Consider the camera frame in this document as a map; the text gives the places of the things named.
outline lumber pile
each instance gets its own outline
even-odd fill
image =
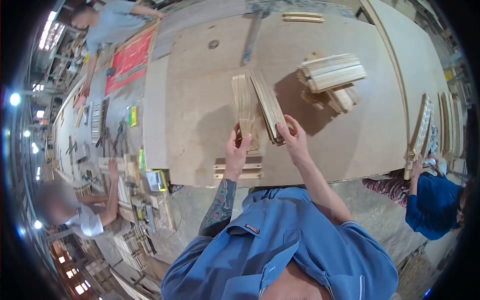
[[[284,22],[323,23],[323,15],[313,12],[285,12],[282,14]]]
[[[451,93],[442,93],[438,97],[441,114],[440,149],[451,162],[454,157],[463,154],[462,106],[458,97],[453,97]]]
[[[225,172],[226,162],[224,158],[217,158],[213,165],[214,179],[222,179]],[[242,172],[239,179],[260,179],[263,177],[262,173],[262,158],[261,157],[247,157],[243,165]]]
[[[404,179],[409,180],[413,164],[419,156],[425,160],[431,147],[433,125],[433,103],[427,94],[423,94],[419,117],[415,131],[408,145],[407,161],[405,164]]]
[[[260,145],[258,143],[258,132],[255,126],[255,113],[257,101],[251,97],[252,85],[249,77],[245,74],[236,75],[232,78],[233,95],[237,106],[237,115],[240,124],[240,133],[242,137],[248,134],[252,135],[248,155],[258,154]]]
[[[297,79],[306,85],[300,95],[302,99],[316,110],[323,109],[328,99],[327,104],[337,113],[347,113],[360,103],[352,82],[366,77],[367,73],[354,54],[327,57],[319,50],[307,56],[297,71]]]
[[[268,137],[272,141],[272,144],[281,146],[285,143],[285,141],[277,132],[276,125],[280,123],[286,126],[287,123],[285,122],[282,109],[280,108],[280,105],[276,99],[275,92],[267,85],[260,71],[252,70],[251,80],[257,94],[258,103],[260,104],[260,108],[265,119]]]

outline gray t-shirt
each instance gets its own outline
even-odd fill
[[[134,6],[135,2],[114,1],[98,11],[98,23],[88,28],[85,37],[90,53],[96,51],[100,43],[123,43],[149,21],[145,16],[130,14]]]

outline hand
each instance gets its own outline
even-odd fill
[[[413,163],[411,178],[417,180],[420,177],[420,174],[423,171],[423,157],[419,156],[417,160]]]
[[[227,142],[226,166],[223,178],[237,181],[247,158],[247,150],[252,142],[252,135],[241,138],[240,125],[237,123]]]
[[[108,161],[108,173],[110,174],[111,181],[119,181],[119,167],[116,159]]]
[[[80,95],[88,97],[90,95],[90,86],[89,85],[84,85],[82,87],[82,90],[80,91]]]
[[[293,129],[284,124],[277,124],[278,132],[287,143],[287,151],[295,166],[309,163],[312,158],[308,153],[307,134],[300,126],[297,120],[289,115],[285,115],[285,121],[293,125]]]
[[[162,20],[163,18],[166,17],[166,14],[161,13],[161,12],[158,12],[157,15],[156,15],[156,17],[157,17],[159,20]]]

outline patterned pants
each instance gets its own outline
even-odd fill
[[[386,195],[393,202],[406,207],[410,180],[403,179],[403,173],[403,169],[395,170],[385,175],[389,179],[373,180],[365,178],[361,182],[367,189]]]

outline red mat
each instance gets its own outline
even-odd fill
[[[107,78],[105,96],[113,91],[145,76],[148,62],[148,49],[152,40],[153,31],[145,34],[113,57],[112,68],[115,73]]]

